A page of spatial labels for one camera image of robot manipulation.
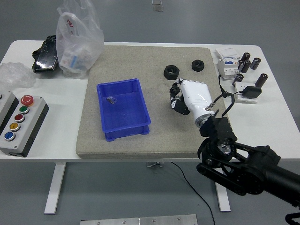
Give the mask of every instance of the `robotic arm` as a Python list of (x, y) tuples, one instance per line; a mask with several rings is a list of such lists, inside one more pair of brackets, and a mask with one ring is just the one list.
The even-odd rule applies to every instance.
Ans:
[[(181, 97), (177, 96), (180, 93), (178, 84), (181, 85)], [(251, 147), (237, 143), (228, 119), (224, 114), (217, 118), (217, 112), (211, 110), (216, 100), (212, 102), (206, 84), (180, 78), (170, 93), (172, 108), (184, 115), (192, 111), (201, 136), (207, 137), (198, 150), (198, 157), (202, 158), (202, 163), (197, 166), (200, 174), (238, 195), (257, 195), (265, 190), (300, 207), (300, 176), (279, 167), (280, 156), (269, 146)], [(248, 156), (242, 156), (237, 149), (246, 151)], [(222, 168), (223, 173), (215, 168)], [(298, 217), (300, 213), (289, 214), (285, 219), (289, 224), (300, 225), (292, 220)]]

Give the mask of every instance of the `metal plate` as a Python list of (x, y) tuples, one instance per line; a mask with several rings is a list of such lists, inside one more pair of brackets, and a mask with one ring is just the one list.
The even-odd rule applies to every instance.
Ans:
[(143, 217), (140, 225), (197, 225), (196, 214), (166, 216), (166, 217)]
[(104, 220), (85, 220), (80, 225), (198, 225), (196, 214)]

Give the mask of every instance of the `red button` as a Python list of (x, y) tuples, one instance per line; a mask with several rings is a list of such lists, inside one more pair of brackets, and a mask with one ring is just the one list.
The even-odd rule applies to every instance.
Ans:
[(18, 114), (15, 116), (15, 121), (18, 123), (22, 123), (24, 121), (25, 117), (22, 114)]
[(33, 103), (33, 96), (31, 95), (24, 95), (22, 98), (21, 98), (21, 103), (23, 105), (26, 105), (26, 106), (29, 106)]

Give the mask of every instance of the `plastic bag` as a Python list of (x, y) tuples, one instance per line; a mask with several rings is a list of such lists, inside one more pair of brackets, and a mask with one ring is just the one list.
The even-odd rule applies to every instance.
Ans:
[(56, 51), (66, 76), (82, 78), (104, 50), (104, 35), (90, 0), (64, 0), (56, 29)]
[(36, 74), (24, 64), (3, 63), (0, 65), (0, 90), (30, 88), (36, 82)]

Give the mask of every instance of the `table bracket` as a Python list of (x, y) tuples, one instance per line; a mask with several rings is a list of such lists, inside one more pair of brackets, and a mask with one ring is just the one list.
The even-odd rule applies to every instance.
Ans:
[(55, 214), (66, 162), (56, 162), (44, 214)]
[(158, 165), (160, 168), (164, 167), (164, 162), (146, 162), (146, 167), (154, 167)]
[[(221, 168), (216, 169), (218, 172), (222, 173)], [(216, 191), (217, 191), (217, 200), (219, 203), (220, 212), (230, 212), (230, 205), (227, 195), (227, 189), (223, 187), (222, 185), (215, 182), (216, 185)]]

